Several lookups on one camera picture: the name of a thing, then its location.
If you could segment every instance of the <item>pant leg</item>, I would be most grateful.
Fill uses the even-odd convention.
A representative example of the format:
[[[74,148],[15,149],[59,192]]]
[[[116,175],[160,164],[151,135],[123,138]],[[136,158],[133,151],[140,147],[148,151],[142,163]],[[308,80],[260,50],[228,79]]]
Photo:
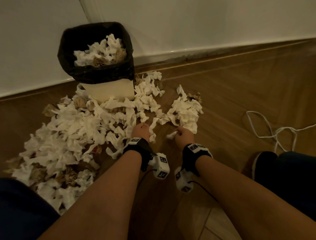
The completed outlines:
[[[1,239],[36,240],[59,214],[39,195],[14,179],[0,179]]]
[[[316,157],[282,153],[266,177],[266,188],[316,221]]]

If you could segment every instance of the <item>white wall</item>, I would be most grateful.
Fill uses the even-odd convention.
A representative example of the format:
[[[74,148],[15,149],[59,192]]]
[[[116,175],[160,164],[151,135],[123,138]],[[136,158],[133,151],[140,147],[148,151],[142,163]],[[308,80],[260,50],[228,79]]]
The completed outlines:
[[[126,27],[136,63],[140,56],[156,61],[167,53],[316,37],[312,0],[80,1],[92,22]]]
[[[0,97],[71,78],[57,59],[60,37],[86,23],[79,0],[0,1]]]

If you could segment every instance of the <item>pile of tissue on floor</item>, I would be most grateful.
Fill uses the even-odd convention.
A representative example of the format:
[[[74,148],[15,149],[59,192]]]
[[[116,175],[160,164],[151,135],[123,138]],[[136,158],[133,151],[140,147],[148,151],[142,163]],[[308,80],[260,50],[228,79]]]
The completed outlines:
[[[52,119],[31,134],[20,158],[10,161],[12,177],[30,186],[63,214],[93,183],[99,168],[93,157],[100,153],[100,146],[111,143],[106,153],[116,159],[131,139],[137,118],[140,122],[149,119],[145,110],[156,114],[149,128],[150,142],[155,141],[153,129],[157,123],[170,121],[196,133],[198,114],[203,113],[201,105],[194,99],[189,101],[180,85],[177,93],[181,96],[163,113],[154,99],[165,92],[155,84],[161,78],[160,72],[152,72],[139,79],[133,101],[111,98],[101,104],[79,84],[73,98],[66,96],[59,104],[45,108],[43,113]]]
[[[75,66],[92,65],[101,67],[124,61],[126,58],[126,49],[123,48],[122,40],[115,39],[113,34],[110,34],[100,43],[95,42],[85,51],[74,51],[77,57]]]

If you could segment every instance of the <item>forearm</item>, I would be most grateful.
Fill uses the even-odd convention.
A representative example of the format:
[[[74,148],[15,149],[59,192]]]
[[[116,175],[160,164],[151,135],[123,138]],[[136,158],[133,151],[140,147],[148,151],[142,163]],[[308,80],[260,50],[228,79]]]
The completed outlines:
[[[243,239],[315,239],[316,223],[239,172],[201,156],[196,168]]]
[[[127,239],[141,163],[127,151],[39,239]]]

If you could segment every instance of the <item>black wristband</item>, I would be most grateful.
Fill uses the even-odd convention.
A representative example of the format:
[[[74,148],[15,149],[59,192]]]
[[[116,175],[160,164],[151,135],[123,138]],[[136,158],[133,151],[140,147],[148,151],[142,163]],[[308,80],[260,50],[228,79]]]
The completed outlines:
[[[140,155],[142,156],[141,170],[143,172],[147,170],[148,162],[152,159],[152,155],[157,155],[150,148],[148,142],[143,138],[133,138],[124,148],[123,154],[126,153],[128,150],[134,150],[140,153]]]
[[[203,145],[196,144],[196,143],[190,143],[186,145],[182,151],[182,169],[185,169],[186,171],[190,171],[194,173],[196,176],[200,176],[198,173],[195,162],[200,156],[207,155],[209,157],[213,157],[209,150],[204,147]]]

